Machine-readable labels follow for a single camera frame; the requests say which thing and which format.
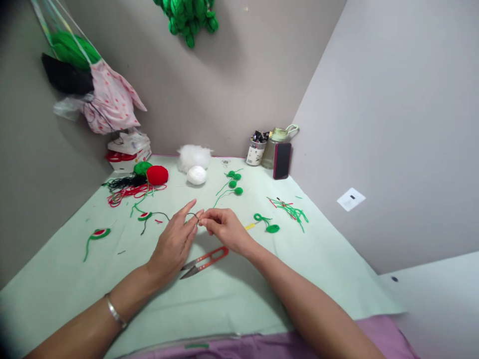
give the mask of white yarn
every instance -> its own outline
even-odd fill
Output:
[[[201,166],[193,166],[188,171],[186,179],[192,184],[203,184],[206,181],[206,170]]]
[[[209,148],[196,145],[184,145],[181,146],[178,152],[180,153],[178,169],[184,173],[188,173],[193,166],[201,166],[207,169],[211,161],[212,150]]]

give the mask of hand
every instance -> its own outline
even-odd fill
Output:
[[[200,226],[205,226],[210,235],[215,235],[227,248],[246,255],[256,244],[236,214],[231,209],[208,209],[200,216]]]
[[[167,224],[158,239],[153,254],[146,264],[157,289],[166,286],[180,271],[190,253],[190,248],[198,232],[198,218],[201,209],[185,224],[186,215],[196,204],[196,199],[180,209]]]

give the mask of red yarn ball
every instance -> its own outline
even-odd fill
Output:
[[[146,170],[146,177],[152,185],[162,185],[168,182],[168,170],[163,166],[151,166]]]

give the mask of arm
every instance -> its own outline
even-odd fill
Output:
[[[125,323],[163,289],[185,263],[198,228],[198,220],[185,218],[196,200],[176,213],[158,239],[150,260],[128,274],[110,292],[110,302]],[[26,358],[102,358],[121,326],[113,318],[106,298],[70,320]]]
[[[200,225],[257,268],[281,299],[298,332],[321,358],[384,359],[336,302],[255,242],[233,211],[209,209],[200,217]]]

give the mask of plastic bag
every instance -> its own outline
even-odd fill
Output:
[[[93,99],[92,94],[85,96],[72,95],[65,97],[53,105],[53,113],[71,121],[77,121],[80,117],[80,109],[85,102]]]
[[[134,155],[150,144],[148,136],[132,127],[127,133],[120,132],[120,138],[108,144],[108,149],[128,155]]]

